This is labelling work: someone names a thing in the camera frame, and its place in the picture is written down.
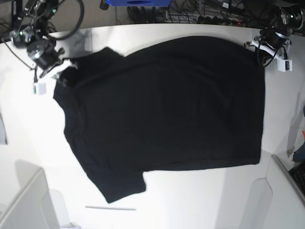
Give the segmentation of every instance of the white bracket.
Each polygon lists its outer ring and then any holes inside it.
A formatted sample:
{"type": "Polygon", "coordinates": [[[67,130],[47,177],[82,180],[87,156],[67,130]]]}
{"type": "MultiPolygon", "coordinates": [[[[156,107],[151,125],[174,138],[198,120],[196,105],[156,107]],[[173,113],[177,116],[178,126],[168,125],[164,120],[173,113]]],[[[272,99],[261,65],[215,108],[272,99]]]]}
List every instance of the white bracket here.
{"type": "MultiPolygon", "coordinates": [[[[258,46],[259,46],[258,41],[251,41],[251,44],[253,46],[255,46],[256,48],[258,48],[258,46]]],[[[287,45],[287,55],[289,55],[289,51],[290,51],[290,41],[289,40],[286,43],[286,45],[287,45]]],[[[275,55],[275,51],[273,51],[266,45],[261,44],[259,49],[269,53],[272,57],[275,55]]],[[[276,54],[274,59],[277,60],[277,69],[279,71],[281,71],[281,72],[292,71],[292,60],[285,59],[283,54],[282,55],[276,54]]]]}

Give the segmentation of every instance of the cable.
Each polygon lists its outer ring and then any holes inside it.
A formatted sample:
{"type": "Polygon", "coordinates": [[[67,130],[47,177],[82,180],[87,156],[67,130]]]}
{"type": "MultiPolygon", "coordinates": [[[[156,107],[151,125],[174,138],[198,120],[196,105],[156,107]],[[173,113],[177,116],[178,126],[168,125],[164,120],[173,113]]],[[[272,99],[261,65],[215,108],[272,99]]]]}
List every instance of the cable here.
{"type": "Polygon", "coordinates": [[[53,36],[50,36],[49,34],[46,34],[46,37],[49,38],[50,40],[56,40],[56,41],[62,41],[62,40],[65,40],[69,37],[71,37],[74,33],[76,33],[76,31],[80,28],[81,26],[81,23],[82,23],[82,20],[84,18],[84,13],[85,13],[85,7],[84,7],[84,3],[82,2],[82,0],[76,0],[79,5],[80,5],[80,17],[74,27],[73,30],[71,30],[67,35],[65,36],[62,36],[62,37],[59,37],[59,38],[56,38],[56,37],[53,37],[53,36]]]}
{"type": "Polygon", "coordinates": [[[280,50],[280,49],[277,49],[277,50],[275,51],[273,57],[271,58],[271,60],[270,60],[266,65],[263,65],[264,68],[266,68],[269,64],[271,64],[271,62],[274,60],[274,58],[275,58],[275,56],[276,56],[276,54],[277,54],[277,52],[278,52],[279,50],[280,50]]]}
{"type": "Polygon", "coordinates": [[[2,42],[5,44],[6,47],[8,47],[8,49],[10,50],[10,52],[15,56],[17,57],[18,60],[20,60],[24,65],[26,65],[30,70],[34,70],[35,68],[31,68],[29,65],[27,65],[19,56],[17,56],[13,51],[12,49],[10,49],[10,47],[8,46],[8,44],[5,42],[5,40],[2,38],[1,39],[2,42]]]}

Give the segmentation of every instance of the t-shirt sleeve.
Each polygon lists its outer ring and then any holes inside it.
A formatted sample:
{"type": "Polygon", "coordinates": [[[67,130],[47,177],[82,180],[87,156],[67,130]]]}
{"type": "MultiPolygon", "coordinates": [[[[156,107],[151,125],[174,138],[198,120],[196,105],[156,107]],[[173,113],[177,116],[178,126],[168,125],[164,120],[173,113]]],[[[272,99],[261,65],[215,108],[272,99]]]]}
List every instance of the t-shirt sleeve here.
{"type": "Polygon", "coordinates": [[[146,190],[142,172],[107,177],[103,175],[99,176],[99,174],[92,174],[88,177],[104,195],[108,203],[146,190]]]}

